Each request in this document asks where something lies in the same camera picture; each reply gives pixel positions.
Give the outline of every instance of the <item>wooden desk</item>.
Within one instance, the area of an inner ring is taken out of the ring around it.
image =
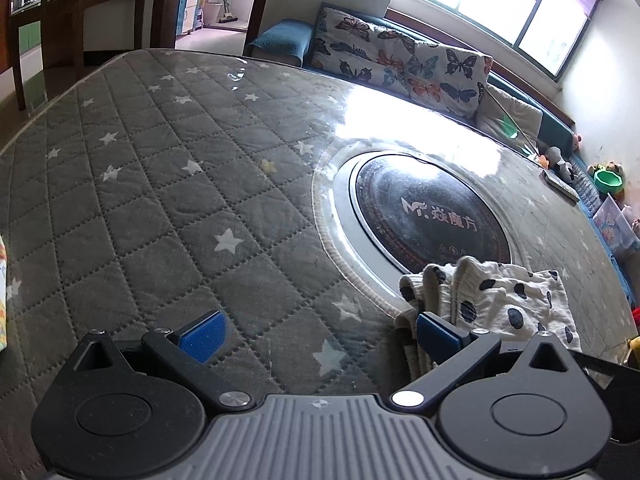
[[[9,17],[9,59],[14,69],[15,95],[20,110],[27,107],[20,68],[20,27],[41,22],[43,67],[73,66],[76,69],[76,80],[79,80],[84,77],[84,11],[108,1],[110,0],[46,0],[18,10]],[[144,12],[145,0],[136,0],[133,22],[135,50],[142,48]]]

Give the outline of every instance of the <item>door frame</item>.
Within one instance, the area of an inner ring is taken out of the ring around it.
[[[244,44],[253,41],[260,30],[267,0],[254,0]],[[175,30],[178,26],[180,0],[154,0],[151,15],[151,48],[175,48]]]

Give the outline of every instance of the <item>wooden table leg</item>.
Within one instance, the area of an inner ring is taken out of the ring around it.
[[[75,10],[72,20],[72,50],[76,80],[79,81],[84,77],[84,10]]]
[[[133,18],[133,49],[142,48],[142,25],[145,19],[145,0],[136,0]]]
[[[15,98],[18,101],[18,110],[26,110],[27,103],[24,99],[24,85],[22,84],[22,67],[20,66],[20,36],[18,27],[9,27],[7,48],[9,49],[9,62],[14,71]]]

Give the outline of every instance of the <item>white cloth with black spots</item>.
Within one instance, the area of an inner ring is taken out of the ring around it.
[[[581,351],[564,285],[555,270],[530,272],[464,256],[455,266],[429,264],[420,274],[403,276],[400,291],[414,308],[398,316],[396,326],[411,329],[414,339],[415,320],[428,311],[465,330],[486,328],[503,341],[526,342],[547,330],[567,348]],[[412,380],[433,368],[417,344],[415,350],[405,348],[405,353]]]

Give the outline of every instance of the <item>baseboard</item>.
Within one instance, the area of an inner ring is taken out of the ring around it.
[[[130,52],[130,50],[85,50],[84,66],[104,65],[108,60],[125,52]]]

